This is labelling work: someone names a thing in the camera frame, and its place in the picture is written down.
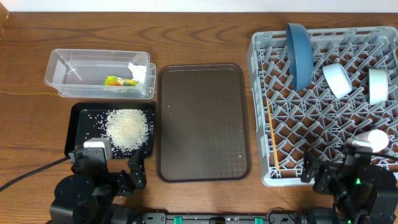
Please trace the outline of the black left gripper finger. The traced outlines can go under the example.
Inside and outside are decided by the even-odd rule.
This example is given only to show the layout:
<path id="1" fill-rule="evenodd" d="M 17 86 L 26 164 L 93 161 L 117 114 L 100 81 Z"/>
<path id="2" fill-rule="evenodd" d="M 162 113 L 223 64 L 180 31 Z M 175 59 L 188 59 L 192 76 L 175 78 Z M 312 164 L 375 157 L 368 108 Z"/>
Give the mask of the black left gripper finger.
<path id="1" fill-rule="evenodd" d="M 116 176 L 117 192 L 116 196 L 129 197 L 132 196 L 135 185 L 132 177 L 125 171 L 122 170 L 120 174 Z"/>
<path id="2" fill-rule="evenodd" d="M 147 179 L 144 167 L 145 152 L 136 150 L 127 162 L 130 169 L 130 176 L 136 189 L 144 189 Z"/>

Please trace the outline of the white rice pile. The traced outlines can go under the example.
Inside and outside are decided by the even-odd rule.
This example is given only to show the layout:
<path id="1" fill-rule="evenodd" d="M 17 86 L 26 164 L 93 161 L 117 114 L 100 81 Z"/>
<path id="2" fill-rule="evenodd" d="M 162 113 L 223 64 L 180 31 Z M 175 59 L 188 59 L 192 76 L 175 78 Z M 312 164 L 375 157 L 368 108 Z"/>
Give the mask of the white rice pile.
<path id="1" fill-rule="evenodd" d="M 82 110 L 78 118 L 76 145 L 92 138 L 108 138 L 114 159 L 125 159 L 137 150 L 148 157 L 154 145 L 152 110 Z"/>

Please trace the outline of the orange chopstick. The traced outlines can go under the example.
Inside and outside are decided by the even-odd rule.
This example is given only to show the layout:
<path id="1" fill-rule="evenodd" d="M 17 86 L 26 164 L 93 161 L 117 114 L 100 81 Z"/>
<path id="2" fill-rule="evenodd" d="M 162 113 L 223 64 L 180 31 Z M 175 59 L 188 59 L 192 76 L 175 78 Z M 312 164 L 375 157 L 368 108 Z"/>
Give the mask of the orange chopstick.
<path id="1" fill-rule="evenodd" d="M 280 171 L 279 160 L 278 160 L 278 155 L 277 155 L 277 147 L 275 144 L 275 134 L 274 134 L 274 128 L 273 128 L 273 122 L 272 122 L 271 107 L 270 107 L 268 98 L 266 98 L 266 104 L 267 104 L 267 114 L 268 114 L 268 118 L 269 118 L 269 126 L 270 126 L 271 139 L 272 139 L 272 148 L 274 151 L 273 152 L 274 153 L 274 163 L 275 163 L 277 172 L 279 172 Z"/>

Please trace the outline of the white pink cup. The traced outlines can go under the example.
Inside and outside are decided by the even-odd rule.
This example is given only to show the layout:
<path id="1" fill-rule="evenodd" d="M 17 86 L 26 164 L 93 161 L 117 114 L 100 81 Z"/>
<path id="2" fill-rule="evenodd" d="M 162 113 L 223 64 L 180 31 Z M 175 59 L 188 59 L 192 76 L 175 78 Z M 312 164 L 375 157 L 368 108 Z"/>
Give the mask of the white pink cup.
<path id="1" fill-rule="evenodd" d="M 356 135 L 356 138 L 362 141 L 369 142 L 373 152 L 380 152 L 389 144 L 389 136 L 380 129 L 373 129 L 371 131 Z"/>

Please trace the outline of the yellow snack wrapper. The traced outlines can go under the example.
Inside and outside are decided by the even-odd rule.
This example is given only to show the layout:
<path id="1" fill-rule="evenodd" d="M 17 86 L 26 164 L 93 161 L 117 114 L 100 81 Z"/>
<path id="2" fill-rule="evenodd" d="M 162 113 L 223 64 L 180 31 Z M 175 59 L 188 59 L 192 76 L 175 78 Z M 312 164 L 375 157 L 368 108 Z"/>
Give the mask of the yellow snack wrapper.
<path id="1" fill-rule="evenodd" d="M 103 82 L 104 86 L 136 86 L 138 81 L 117 76 L 107 76 Z"/>

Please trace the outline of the light blue bowl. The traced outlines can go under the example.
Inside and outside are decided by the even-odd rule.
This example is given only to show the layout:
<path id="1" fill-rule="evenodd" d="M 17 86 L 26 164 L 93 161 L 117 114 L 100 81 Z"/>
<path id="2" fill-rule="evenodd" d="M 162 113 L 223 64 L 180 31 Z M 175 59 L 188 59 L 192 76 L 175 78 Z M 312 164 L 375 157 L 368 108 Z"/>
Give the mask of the light blue bowl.
<path id="1" fill-rule="evenodd" d="M 322 70 L 330 90 L 337 99 L 342 99 L 352 91 L 351 80 L 341 64 L 325 65 Z"/>

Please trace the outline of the white tissue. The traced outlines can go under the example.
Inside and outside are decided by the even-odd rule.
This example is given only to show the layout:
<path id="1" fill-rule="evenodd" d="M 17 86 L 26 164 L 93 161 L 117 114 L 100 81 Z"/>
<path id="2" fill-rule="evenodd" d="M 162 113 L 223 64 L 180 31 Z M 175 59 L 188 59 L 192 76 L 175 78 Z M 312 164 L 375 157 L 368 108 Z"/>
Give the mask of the white tissue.
<path id="1" fill-rule="evenodd" d="M 143 85 L 146 80 L 147 67 L 145 65 L 128 64 L 128 69 L 132 73 L 132 80 Z"/>

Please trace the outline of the mint green bowl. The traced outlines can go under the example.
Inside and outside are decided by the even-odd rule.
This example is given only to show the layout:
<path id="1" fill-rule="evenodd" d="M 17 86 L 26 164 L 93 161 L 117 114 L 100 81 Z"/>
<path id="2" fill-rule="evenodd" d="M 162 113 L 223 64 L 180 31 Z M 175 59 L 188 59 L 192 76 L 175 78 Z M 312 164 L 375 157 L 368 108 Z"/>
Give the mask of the mint green bowl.
<path id="1" fill-rule="evenodd" d="M 376 105 L 388 99 L 388 75 L 384 70 L 369 69 L 369 104 Z"/>

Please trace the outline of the dark blue plate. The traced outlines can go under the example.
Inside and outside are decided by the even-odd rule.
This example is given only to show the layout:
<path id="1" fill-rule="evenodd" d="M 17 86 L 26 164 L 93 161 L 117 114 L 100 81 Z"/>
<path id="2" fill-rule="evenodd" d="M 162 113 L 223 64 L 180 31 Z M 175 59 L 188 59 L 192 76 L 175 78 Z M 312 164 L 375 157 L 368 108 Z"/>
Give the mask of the dark blue plate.
<path id="1" fill-rule="evenodd" d="M 312 43 L 308 31 L 300 24 L 289 23 L 286 28 L 286 38 L 293 89 L 300 91 L 308 87 L 312 80 Z"/>

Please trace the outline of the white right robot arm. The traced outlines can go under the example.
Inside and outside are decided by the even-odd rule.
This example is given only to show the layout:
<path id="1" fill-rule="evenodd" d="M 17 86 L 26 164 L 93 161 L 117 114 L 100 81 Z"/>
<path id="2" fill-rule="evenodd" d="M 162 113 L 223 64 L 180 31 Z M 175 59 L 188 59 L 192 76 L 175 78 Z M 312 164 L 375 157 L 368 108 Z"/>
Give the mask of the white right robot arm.
<path id="1" fill-rule="evenodd" d="M 314 180 L 313 191 L 331 195 L 331 208 L 313 207 L 298 214 L 295 223 L 394 223 L 397 179 L 371 163 L 378 153 L 345 144 L 342 163 L 322 161 L 311 152 L 303 157 L 301 181 Z"/>

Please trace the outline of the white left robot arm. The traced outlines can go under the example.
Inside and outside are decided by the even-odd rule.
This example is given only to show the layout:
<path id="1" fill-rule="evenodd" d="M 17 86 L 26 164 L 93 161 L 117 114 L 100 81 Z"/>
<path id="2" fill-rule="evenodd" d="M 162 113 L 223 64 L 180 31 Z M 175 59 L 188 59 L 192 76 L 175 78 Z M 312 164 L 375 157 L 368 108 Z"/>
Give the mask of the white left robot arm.
<path id="1" fill-rule="evenodd" d="M 145 152 L 133 152 L 127 162 L 129 173 L 110 172 L 105 152 L 97 147 L 77 148 L 69 153 L 73 175 L 57 184 L 49 223 L 142 223 L 138 210 L 113 200 L 145 188 Z"/>

